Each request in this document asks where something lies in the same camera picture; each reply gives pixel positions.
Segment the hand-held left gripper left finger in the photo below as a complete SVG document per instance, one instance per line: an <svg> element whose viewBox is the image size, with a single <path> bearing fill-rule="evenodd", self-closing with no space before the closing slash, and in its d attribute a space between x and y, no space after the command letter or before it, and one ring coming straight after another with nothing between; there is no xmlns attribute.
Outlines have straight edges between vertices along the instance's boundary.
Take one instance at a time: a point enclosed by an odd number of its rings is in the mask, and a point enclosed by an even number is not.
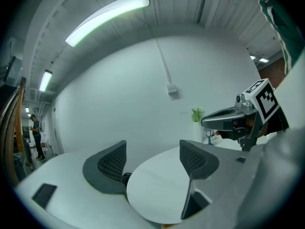
<svg viewBox="0 0 305 229"><path fill-rule="evenodd" d="M85 179L87 158L114 145L83 149L56 156L23 179L15 188L21 202L49 229L151 229L123 194L104 194ZM57 188L45 209L32 198L43 184Z"/></svg>

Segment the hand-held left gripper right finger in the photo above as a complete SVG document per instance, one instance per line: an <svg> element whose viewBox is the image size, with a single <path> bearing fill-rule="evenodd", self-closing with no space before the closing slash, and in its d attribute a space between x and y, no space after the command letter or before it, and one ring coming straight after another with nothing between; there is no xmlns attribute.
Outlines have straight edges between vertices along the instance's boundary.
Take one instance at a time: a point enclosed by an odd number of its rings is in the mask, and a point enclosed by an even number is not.
<svg viewBox="0 0 305 229"><path fill-rule="evenodd" d="M179 227L234 229L260 157L260 145L245 152L180 140L180 162L190 181Z"/></svg>

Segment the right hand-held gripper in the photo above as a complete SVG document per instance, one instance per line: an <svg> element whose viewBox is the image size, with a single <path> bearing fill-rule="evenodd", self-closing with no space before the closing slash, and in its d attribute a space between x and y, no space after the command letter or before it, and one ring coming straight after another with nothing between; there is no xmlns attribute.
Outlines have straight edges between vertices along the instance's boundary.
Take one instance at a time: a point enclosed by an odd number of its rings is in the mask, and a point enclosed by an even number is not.
<svg viewBox="0 0 305 229"><path fill-rule="evenodd" d="M258 136L264 126L279 108L274 95L274 88L269 79L256 81L242 94L237 95L235 107L225 108L211 113L211 116L201 120L206 129L232 131L234 127L243 126L245 119L254 117L251 131L245 131L244 136L238 138L243 151L250 151L256 145Z"/></svg>

